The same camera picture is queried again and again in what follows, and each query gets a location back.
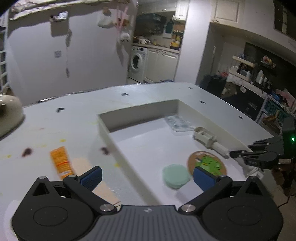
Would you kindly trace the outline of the beige wooden block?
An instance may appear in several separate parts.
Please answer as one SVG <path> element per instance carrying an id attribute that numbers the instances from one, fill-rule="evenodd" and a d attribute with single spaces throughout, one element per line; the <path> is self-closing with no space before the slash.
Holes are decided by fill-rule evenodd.
<path id="1" fill-rule="evenodd" d="M 81 176 L 91 170 L 94 165 L 86 158 L 75 158 L 71 160 L 71 167 L 77 176 Z M 86 186 L 94 194 L 114 205 L 116 208 L 121 206 L 122 202 L 111 191 L 107 184 L 102 180 L 102 170 L 98 169 L 89 176 L 81 179 L 81 184 Z"/>

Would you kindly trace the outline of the white washing machine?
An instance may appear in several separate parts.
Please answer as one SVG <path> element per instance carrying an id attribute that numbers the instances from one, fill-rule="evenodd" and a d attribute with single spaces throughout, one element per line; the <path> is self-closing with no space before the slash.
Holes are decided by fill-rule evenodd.
<path id="1" fill-rule="evenodd" d="M 129 66 L 128 77 L 139 82 L 144 82 L 145 62 L 147 57 L 147 48 L 132 46 Z"/>

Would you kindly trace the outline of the clear plastic blister pack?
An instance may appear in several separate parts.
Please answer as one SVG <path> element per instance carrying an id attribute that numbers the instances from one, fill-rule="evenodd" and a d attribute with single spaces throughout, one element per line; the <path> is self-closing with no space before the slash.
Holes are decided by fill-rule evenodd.
<path id="1" fill-rule="evenodd" d="M 189 132 L 193 130 L 193 127 L 177 114 L 166 116 L 165 122 L 175 132 Z"/>

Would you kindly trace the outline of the white plush sheep toy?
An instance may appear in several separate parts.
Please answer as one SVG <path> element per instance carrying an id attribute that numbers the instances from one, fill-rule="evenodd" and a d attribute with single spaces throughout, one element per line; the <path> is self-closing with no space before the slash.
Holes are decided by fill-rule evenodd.
<path id="1" fill-rule="evenodd" d="M 131 36 L 130 36 L 129 33 L 122 32 L 120 34 L 119 39 L 120 39 L 121 42 L 130 42 L 131 41 Z"/>

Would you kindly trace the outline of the white wall shelf with bottles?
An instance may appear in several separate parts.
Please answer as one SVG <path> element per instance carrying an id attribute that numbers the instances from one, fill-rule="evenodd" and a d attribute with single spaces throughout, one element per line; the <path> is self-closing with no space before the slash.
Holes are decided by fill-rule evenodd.
<path id="1" fill-rule="evenodd" d="M 235 65 L 228 70 L 227 80 L 238 86 L 249 88 L 253 92 L 271 93 L 273 73 L 276 64 L 268 56 L 258 62 L 249 61 L 247 56 L 232 56 Z"/>

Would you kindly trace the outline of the mint green round case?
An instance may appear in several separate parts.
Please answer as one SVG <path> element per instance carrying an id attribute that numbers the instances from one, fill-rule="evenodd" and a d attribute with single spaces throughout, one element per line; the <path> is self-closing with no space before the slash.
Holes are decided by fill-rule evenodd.
<path id="1" fill-rule="evenodd" d="M 171 164 L 162 169 L 162 179 L 167 187 L 178 190 L 191 180 L 191 175 L 185 166 Z"/>

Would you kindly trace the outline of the white perforated metal rack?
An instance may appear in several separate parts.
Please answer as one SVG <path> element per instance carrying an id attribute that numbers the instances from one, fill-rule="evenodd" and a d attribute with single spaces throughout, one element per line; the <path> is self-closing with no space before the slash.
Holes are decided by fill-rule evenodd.
<path id="1" fill-rule="evenodd" d="M 283 121 L 288 116 L 295 118 L 295 114 L 287 106 L 281 104 L 272 96 L 267 95 L 255 122 L 269 129 L 277 127 L 281 130 Z"/>

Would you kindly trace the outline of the white shallow cardboard box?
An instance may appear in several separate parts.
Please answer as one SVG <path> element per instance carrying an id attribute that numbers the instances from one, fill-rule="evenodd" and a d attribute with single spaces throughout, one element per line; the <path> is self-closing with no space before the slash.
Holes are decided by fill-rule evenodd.
<path id="1" fill-rule="evenodd" d="M 175 132 L 166 116 L 179 115 L 193 130 Z M 121 165 L 126 177 L 147 204 L 181 206 L 201 193 L 189 181 L 179 190 L 167 187 L 162 169 L 171 164 L 187 166 L 192 153 L 214 154 L 193 139 L 194 129 L 204 127 L 228 150 L 243 150 L 245 145 L 203 114 L 180 100 L 167 100 L 112 110 L 98 116 L 99 134 Z"/>

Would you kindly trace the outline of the orange cream tube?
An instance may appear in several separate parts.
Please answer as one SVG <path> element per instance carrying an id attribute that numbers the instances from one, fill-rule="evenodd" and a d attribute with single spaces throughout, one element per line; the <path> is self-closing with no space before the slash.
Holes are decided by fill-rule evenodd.
<path id="1" fill-rule="evenodd" d="M 74 175 L 65 147 L 52 150 L 50 157 L 61 180 L 69 175 Z"/>

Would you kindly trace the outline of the cream cat-shaped ceramic pot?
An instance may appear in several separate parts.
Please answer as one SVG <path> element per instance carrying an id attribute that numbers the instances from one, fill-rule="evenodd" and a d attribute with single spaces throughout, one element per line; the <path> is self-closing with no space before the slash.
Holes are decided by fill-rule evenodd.
<path id="1" fill-rule="evenodd" d="M 25 114 L 20 99 L 8 86 L 1 94 L 0 136 L 1 140 L 16 130 L 24 121 Z"/>

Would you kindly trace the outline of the white kitchen cabinets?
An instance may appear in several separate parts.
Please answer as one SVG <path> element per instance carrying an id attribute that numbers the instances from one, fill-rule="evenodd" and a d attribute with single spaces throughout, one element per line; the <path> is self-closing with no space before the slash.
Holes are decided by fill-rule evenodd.
<path id="1" fill-rule="evenodd" d="M 147 83 L 174 81 L 178 59 L 178 53 L 148 48 L 143 81 Z"/>

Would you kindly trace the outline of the white wall socket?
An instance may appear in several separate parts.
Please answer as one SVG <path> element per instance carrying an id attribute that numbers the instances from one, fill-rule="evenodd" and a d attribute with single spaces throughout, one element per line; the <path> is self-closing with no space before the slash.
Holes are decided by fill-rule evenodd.
<path id="1" fill-rule="evenodd" d="M 60 50 L 54 52 L 55 58 L 60 58 L 61 55 L 62 55 L 62 52 Z"/>

